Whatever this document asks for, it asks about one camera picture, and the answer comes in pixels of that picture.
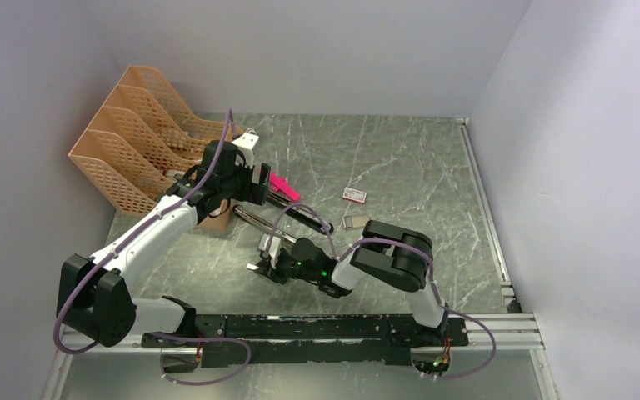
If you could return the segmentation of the brown cardboard staple tray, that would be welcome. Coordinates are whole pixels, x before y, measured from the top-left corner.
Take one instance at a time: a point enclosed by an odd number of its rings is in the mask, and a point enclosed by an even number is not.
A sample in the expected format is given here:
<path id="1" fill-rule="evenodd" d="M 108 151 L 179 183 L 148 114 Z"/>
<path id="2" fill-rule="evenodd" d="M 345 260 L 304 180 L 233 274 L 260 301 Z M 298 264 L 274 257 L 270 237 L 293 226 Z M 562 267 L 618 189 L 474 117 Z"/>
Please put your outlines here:
<path id="1" fill-rule="evenodd" d="M 342 218 L 342 225 L 346 230 L 363 229 L 370 220 L 366 213 L 346 215 Z"/>

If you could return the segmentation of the beige black stapler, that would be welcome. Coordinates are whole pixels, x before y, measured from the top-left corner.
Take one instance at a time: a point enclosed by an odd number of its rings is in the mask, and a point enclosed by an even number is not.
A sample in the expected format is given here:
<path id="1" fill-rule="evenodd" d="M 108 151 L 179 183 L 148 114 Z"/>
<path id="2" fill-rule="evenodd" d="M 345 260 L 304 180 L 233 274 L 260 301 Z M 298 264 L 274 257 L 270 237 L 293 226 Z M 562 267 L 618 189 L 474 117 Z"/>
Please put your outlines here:
<path id="1" fill-rule="evenodd" d="M 245 223 L 248 223 L 252 226 L 254 226 L 255 228 L 259 229 L 260 231 L 262 231 L 263 233 L 270 233 L 273 229 L 273 223 L 268 221 L 267 219 L 257 215 L 254 212 L 248 211 L 246 210 L 243 206 L 241 205 L 235 205 L 232 208 L 232 212 L 234 213 L 234 215 L 238 218 L 241 218 Z M 291 235 L 288 232 L 283 231 L 281 228 L 276 227 L 275 228 L 275 235 L 280 237 L 281 240 L 292 246 L 297 239 Z"/>

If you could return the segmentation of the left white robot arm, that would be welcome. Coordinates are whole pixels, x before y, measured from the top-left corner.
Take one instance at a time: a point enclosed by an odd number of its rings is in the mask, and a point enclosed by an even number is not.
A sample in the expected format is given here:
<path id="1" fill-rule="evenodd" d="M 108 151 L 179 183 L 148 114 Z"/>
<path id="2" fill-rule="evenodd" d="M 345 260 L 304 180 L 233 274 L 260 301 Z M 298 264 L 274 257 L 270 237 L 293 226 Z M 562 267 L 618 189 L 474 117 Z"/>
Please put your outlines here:
<path id="1" fill-rule="evenodd" d="M 53 340 L 67 326 L 113 347 L 126 336 L 163 333 L 179 347 L 198 335 L 196 310 L 174 297 L 135 299 L 129 292 L 159 254 L 233 200 L 263 205 L 268 196 L 270 166 L 254 166 L 253 150 L 240 141 L 214 140 L 202 161 L 190 167 L 136 225 L 88 257 L 73 254 L 62 265 Z"/>

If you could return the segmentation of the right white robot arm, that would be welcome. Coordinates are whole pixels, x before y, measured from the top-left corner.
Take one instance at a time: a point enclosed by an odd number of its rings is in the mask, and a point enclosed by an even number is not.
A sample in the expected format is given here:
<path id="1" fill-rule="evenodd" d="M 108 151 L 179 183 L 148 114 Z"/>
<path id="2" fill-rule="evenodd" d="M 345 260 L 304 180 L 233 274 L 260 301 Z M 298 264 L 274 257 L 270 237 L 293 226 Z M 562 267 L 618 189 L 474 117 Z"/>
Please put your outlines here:
<path id="1" fill-rule="evenodd" d="M 433 242 L 428 236 L 377 220 L 338 258 L 329 257 L 306 237 L 284 249 L 276 237 L 260 239 L 260 259 L 247 269 L 267 280 L 310 283 L 332 298 L 342 298 L 367 277 L 404 292 L 418 338 L 438 344 L 448 334 L 447 306 L 433 282 Z"/>

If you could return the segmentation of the red white staple box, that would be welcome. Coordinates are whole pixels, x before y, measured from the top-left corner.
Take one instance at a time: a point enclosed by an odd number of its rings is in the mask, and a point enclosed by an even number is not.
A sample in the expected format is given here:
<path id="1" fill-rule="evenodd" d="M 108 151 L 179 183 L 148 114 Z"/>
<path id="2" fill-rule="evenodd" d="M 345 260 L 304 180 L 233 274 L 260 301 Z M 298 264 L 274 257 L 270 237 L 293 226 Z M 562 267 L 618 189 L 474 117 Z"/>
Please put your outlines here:
<path id="1" fill-rule="evenodd" d="M 365 204 L 368 193 L 352 187 L 345 187 L 342 192 L 342 199 L 352 203 Z"/>

